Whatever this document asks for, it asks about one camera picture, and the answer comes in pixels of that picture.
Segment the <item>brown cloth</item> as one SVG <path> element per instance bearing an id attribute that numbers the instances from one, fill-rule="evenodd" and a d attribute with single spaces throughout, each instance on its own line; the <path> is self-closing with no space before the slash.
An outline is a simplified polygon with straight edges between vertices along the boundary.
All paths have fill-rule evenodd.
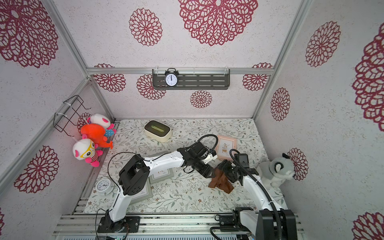
<path id="1" fill-rule="evenodd" d="M 229 179 L 226 177 L 224 172 L 222 170 L 219 170 L 218 168 L 215 168 L 214 174 L 215 174 L 215 177 L 212 178 L 208 187 L 212 189 L 218 188 L 224 191 L 225 193 L 230 194 L 233 191 L 234 187 L 232 183 L 229 181 Z"/>

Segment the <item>green picture frame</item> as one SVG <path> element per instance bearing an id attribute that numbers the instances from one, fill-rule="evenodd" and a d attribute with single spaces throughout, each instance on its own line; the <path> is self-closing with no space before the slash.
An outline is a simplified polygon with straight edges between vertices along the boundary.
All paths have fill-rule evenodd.
<path id="1" fill-rule="evenodd" d="M 163 171 L 159 171 L 159 172 L 154 172 L 149 177 L 149 181 L 150 181 L 150 184 L 152 185 L 152 184 L 155 184 L 155 183 L 158 183 L 158 182 L 170 179 L 173 176 L 174 176 L 173 169 L 167 169 L 167 170 L 163 170 Z"/>
<path id="2" fill-rule="evenodd" d="M 131 205 L 142 202 L 144 200 L 150 199 L 153 197 L 150 180 L 146 181 L 144 188 L 136 195 L 132 197 Z"/>

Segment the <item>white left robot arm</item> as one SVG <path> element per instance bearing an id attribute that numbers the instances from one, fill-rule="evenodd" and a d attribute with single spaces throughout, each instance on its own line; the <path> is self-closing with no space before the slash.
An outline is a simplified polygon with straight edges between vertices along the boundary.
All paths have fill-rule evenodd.
<path id="1" fill-rule="evenodd" d="M 134 155 L 119 172 L 119 192 L 106 212 L 106 219 L 112 223 L 122 221 L 133 196 L 142 191 L 153 174 L 173 168 L 191 167 L 204 178 L 213 178 L 214 168 L 209 162 L 216 159 L 216 151 L 208 149 L 200 142 L 150 158 Z"/>

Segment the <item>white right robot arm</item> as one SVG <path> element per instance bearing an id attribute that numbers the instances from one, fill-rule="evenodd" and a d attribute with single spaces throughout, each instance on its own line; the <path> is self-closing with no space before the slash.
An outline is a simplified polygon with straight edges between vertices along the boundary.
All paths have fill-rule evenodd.
<path id="1" fill-rule="evenodd" d="M 219 217 L 220 230 L 249 232 L 253 240 L 297 240 L 298 229 L 295 214 L 281 207 L 268 193 L 255 169 L 246 168 L 247 154 L 235 149 L 229 151 L 232 162 L 219 165 L 231 181 L 238 181 L 254 201 L 257 212 L 249 207 L 233 210 L 231 219 Z"/>

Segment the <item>grey husky plush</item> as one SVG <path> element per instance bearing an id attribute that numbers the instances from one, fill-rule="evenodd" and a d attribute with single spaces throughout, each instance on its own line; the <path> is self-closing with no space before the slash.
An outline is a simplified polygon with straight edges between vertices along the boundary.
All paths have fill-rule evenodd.
<path id="1" fill-rule="evenodd" d="M 277 189 L 285 181 L 295 177 L 294 163 L 285 153 L 282 154 L 282 157 L 273 160 L 263 158 L 256 170 L 266 189 Z"/>

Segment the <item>cream tissue box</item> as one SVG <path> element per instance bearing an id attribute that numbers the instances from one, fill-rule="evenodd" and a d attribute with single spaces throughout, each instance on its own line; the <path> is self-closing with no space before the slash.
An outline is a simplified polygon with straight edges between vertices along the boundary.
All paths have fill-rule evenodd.
<path id="1" fill-rule="evenodd" d="M 169 126 L 156 120 L 150 120 L 146 123 L 144 131 L 148 137 L 160 143 L 167 142 L 173 135 L 173 130 Z"/>

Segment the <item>black alarm clock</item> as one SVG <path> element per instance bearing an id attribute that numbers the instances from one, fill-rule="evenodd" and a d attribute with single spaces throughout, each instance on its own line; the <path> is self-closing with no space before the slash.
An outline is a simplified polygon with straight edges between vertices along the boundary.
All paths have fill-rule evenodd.
<path id="1" fill-rule="evenodd" d="M 165 71 L 165 83 L 168 87 L 176 87 L 179 83 L 179 71 L 175 68 L 168 68 Z"/>

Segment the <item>white alarm clock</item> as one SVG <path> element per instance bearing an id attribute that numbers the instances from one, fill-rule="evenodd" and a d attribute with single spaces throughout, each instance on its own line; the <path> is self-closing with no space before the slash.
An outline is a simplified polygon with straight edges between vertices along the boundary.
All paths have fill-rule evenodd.
<path id="1" fill-rule="evenodd" d="M 110 178 L 103 178 L 96 184 L 96 191 L 101 196 L 109 195 L 114 189 L 114 184 Z"/>

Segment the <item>white pink plush toy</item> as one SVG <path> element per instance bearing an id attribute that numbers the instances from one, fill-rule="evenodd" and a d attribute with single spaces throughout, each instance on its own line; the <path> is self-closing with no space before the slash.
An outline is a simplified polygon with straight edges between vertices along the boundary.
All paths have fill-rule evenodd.
<path id="1" fill-rule="evenodd" d="M 106 116 L 101 114 L 95 114 L 88 117 L 87 123 L 100 125 L 105 130 L 112 130 L 115 127 L 115 124 L 111 123 L 111 121 Z"/>

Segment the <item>orange plush toy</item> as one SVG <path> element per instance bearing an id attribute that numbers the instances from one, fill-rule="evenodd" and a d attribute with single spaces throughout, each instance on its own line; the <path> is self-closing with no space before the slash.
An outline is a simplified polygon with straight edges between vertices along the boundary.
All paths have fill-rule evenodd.
<path id="1" fill-rule="evenodd" d="M 84 138 L 91 139 L 100 148 L 113 149 L 113 142 L 107 142 L 105 133 L 106 130 L 97 124 L 87 124 L 81 127 L 81 135 Z"/>

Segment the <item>white plush with glasses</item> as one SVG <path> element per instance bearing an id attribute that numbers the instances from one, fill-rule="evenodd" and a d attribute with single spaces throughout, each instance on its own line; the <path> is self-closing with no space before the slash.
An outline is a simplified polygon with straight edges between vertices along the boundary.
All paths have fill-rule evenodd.
<path id="1" fill-rule="evenodd" d="M 85 161 L 97 168 L 100 165 L 99 157 L 103 155 L 102 150 L 97 150 L 98 144 L 91 139 L 81 139 L 73 145 L 73 155 L 79 161 Z"/>

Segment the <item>pink picture frame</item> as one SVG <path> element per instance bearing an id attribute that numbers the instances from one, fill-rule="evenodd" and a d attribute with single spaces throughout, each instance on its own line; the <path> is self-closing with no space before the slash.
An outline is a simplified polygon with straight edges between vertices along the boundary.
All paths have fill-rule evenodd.
<path id="1" fill-rule="evenodd" d="M 223 160 L 232 161 L 232 158 L 229 154 L 229 151 L 231 149 L 236 149 L 237 139 L 225 137 L 225 136 L 218 136 L 218 139 L 219 139 L 219 141 L 218 141 L 218 144 L 215 148 L 218 159 L 221 161 L 223 161 Z"/>

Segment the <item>grey wall shelf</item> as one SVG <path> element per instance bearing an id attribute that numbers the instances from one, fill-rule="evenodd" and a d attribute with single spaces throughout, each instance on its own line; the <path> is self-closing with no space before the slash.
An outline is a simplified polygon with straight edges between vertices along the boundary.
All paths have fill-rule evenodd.
<path id="1" fill-rule="evenodd" d="M 179 71 L 179 83 L 173 88 L 165 83 L 165 71 L 152 70 L 152 86 L 155 90 L 227 90 L 230 86 L 229 69 L 218 74 L 186 74 Z"/>

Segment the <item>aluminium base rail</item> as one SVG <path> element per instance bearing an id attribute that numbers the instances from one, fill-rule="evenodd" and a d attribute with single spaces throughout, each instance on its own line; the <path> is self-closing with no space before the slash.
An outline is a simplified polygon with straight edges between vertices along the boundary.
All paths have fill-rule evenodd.
<path id="1" fill-rule="evenodd" d="M 219 217 L 216 214 L 132 214 L 128 217 L 139 217 L 138 231 L 127 234 L 96 233 L 101 215 L 62 215 L 52 236 L 63 239 L 70 236 L 118 237 L 128 236 L 163 236 L 163 235 L 208 235 L 210 228 L 218 227 Z"/>

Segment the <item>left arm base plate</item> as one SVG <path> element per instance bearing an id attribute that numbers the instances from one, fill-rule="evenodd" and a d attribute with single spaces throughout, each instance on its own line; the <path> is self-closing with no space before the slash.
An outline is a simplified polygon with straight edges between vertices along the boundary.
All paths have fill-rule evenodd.
<path id="1" fill-rule="evenodd" d="M 122 220 L 113 222 L 109 211 L 101 218 L 97 233 L 137 233 L 140 226 L 140 217 L 124 217 Z"/>

